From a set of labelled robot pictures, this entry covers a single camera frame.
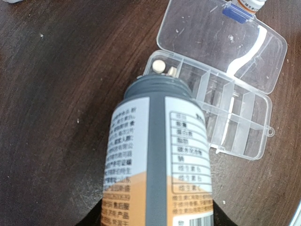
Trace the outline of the grey cap pill bottle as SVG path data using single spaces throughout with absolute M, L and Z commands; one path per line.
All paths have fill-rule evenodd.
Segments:
M 113 112 L 102 226 L 214 223 L 205 116 L 180 79 L 145 75 Z

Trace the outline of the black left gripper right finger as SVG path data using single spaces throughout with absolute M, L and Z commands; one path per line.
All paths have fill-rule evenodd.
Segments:
M 219 205 L 213 201 L 214 226 L 235 226 L 235 223 L 225 214 Z

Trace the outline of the clear plastic pill organizer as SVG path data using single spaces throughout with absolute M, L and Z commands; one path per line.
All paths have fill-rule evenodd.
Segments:
M 177 68 L 204 111 L 210 146 L 260 159 L 269 137 L 274 90 L 287 42 L 268 25 L 224 0 L 172 0 L 157 35 L 153 61 Z

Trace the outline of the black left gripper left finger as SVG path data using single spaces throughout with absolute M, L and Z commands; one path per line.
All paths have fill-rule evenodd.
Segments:
M 100 226 L 102 199 L 90 210 L 90 212 L 75 226 Z

